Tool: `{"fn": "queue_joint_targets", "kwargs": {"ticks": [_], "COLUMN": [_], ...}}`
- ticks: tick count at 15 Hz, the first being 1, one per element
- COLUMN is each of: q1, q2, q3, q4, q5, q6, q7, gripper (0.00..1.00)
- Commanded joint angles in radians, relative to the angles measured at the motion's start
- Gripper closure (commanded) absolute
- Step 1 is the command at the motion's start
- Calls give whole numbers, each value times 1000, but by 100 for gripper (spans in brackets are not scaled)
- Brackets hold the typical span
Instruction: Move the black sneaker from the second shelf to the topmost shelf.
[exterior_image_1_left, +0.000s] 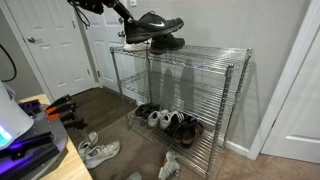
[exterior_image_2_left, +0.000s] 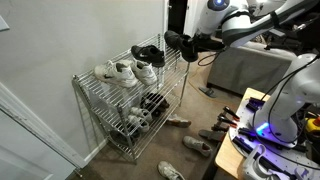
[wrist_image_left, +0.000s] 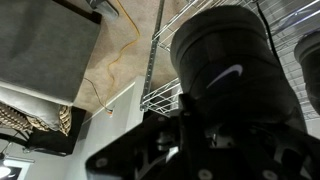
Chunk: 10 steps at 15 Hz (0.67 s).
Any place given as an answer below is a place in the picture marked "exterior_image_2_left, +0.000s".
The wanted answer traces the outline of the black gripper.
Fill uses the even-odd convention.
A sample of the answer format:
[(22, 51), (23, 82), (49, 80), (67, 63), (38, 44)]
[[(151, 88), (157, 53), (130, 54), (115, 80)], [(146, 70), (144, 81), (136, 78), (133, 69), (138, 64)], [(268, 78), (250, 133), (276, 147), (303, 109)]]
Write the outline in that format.
[(211, 38), (201, 38), (199, 35), (194, 35), (189, 43), (192, 45), (196, 52), (205, 52), (205, 51), (220, 51), (225, 48), (225, 45)]

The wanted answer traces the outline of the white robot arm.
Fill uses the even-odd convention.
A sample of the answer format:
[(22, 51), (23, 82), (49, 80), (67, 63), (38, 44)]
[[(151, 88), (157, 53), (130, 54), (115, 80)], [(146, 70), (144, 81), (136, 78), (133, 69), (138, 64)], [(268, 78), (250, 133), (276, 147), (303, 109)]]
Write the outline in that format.
[[(285, 0), (277, 9), (252, 20), (247, 0), (205, 0), (194, 39), (200, 41), (222, 30), (222, 44), (238, 48), (255, 37), (281, 27), (315, 7), (319, 0)], [(320, 60), (314, 53), (293, 55), (272, 95), (250, 120), (261, 138), (292, 148), (298, 127), (292, 115), (307, 103), (320, 100)]]

